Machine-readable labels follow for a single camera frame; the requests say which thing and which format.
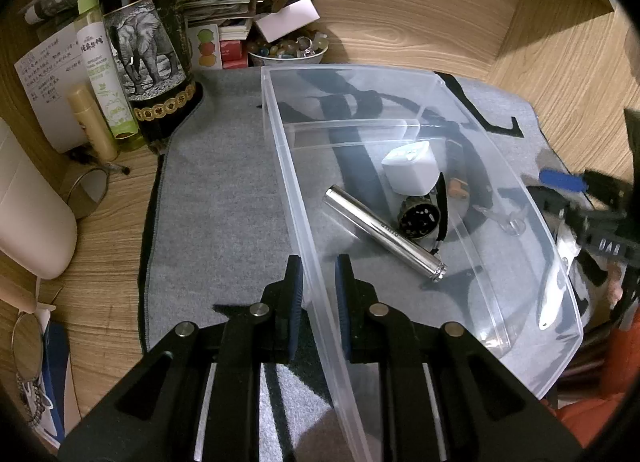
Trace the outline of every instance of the white cylinder container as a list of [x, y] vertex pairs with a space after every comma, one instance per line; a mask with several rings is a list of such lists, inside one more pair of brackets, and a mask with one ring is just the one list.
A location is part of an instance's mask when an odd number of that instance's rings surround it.
[[73, 212], [0, 119], [0, 249], [50, 280], [66, 269], [77, 238]]

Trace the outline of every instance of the metal screw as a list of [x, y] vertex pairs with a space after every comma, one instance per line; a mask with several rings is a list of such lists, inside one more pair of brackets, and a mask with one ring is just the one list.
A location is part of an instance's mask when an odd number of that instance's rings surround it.
[[264, 316], [269, 311], [269, 305], [267, 305], [266, 303], [258, 302], [249, 307], [249, 312], [255, 317]]
[[389, 314], [389, 308], [384, 303], [374, 303], [369, 307], [369, 312], [376, 317], [383, 317]]
[[196, 328], [190, 321], [183, 321], [182, 323], [178, 323], [178, 325], [175, 326], [174, 330], [175, 333], [178, 334], [178, 336], [187, 337], [193, 334], [193, 331], [196, 330]]
[[465, 333], [465, 328], [460, 325], [457, 321], [449, 321], [444, 326], [444, 331], [449, 334], [451, 337], [460, 337]]
[[442, 261], [440, 261], [440, 265], [438, 266], [438, 269], [436, 270], [436, 272], [433, 273], [431, 280], [433, 282], [439, 282], [441, 279], [443, 279], [444, 275], [446, 274], [447, 274], [447, 266], [443, 264]]

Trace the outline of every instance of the gray felt mat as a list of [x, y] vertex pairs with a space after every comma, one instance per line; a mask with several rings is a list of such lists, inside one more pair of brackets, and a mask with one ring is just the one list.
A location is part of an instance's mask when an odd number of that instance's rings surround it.
[[[264, 142], [259, 69], [197, 80], [203, 100], [174, 132], [161, 173], [141, 302], [146, 348], [180, 321], [214, 325], [258, 301], [264, 286], [284, 275], [291, 251], [276, 163]], [[516, 118], [524, 137], [489, 135], [525, 184], [537, 184], [542, 167], [564, 169], [528, 103], [479, 81], [458, 81], [491, 125], [509, 129]], [[305, 314], [300, 334], [293, 365], [262, 370], [260, 459], [351, 460]]]

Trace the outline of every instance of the clear plastic box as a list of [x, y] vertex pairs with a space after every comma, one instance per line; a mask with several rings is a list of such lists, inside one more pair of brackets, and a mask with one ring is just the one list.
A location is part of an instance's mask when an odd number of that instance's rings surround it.
[[[377, 366], [350, 365], [342, 354], [334, 282], [342, 253], [380, 301], [432, 327], [462, 323], [542, 397], [582, 341], [573, 291], [524, 185], [441, 78], [358, 65], [263, 67], [262, 96], [292, 247], [305, 269], [306, 308], [354, 459], [380, 459], [379, 382]], [[403, 197], [381, 161], [424, 139], [447, 184], [468, 184], [468, 197], [447, 197], [440, 256], [448, 270], [439, 283], [322, 201], [337, 184], [393, 224]]]

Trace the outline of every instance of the metal cylinder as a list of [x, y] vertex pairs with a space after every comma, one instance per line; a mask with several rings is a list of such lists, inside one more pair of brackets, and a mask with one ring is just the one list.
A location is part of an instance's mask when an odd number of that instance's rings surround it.
[[437, 282], [447, 272], [447, 266], [444, 263], [419, 245], [404, 238], [341, 187], [333, 185], [329, 188], [324, 194], [324, 202], [356, 224], [385, 249], [431, 280]]

